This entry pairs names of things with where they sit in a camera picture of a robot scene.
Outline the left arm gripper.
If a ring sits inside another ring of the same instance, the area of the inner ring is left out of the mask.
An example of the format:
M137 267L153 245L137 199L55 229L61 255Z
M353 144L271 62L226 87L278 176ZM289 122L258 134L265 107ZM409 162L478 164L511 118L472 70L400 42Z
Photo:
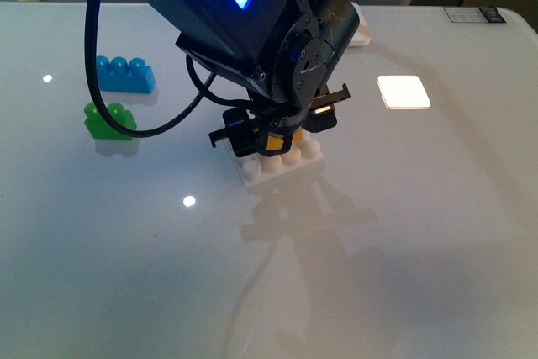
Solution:
M242 108L231 108L222 114L224 127L209 134L212 146L221 140L228 140L235 156L249 156L266 152L267 137L291 137L299 129L310 133L319 133L337 125L335 104L350 97L348 86L344 84L338 92L329 92L324 87L322 93L315 97L308 108L298 114L285 116L278 111L272 115L257 114L254 117Z

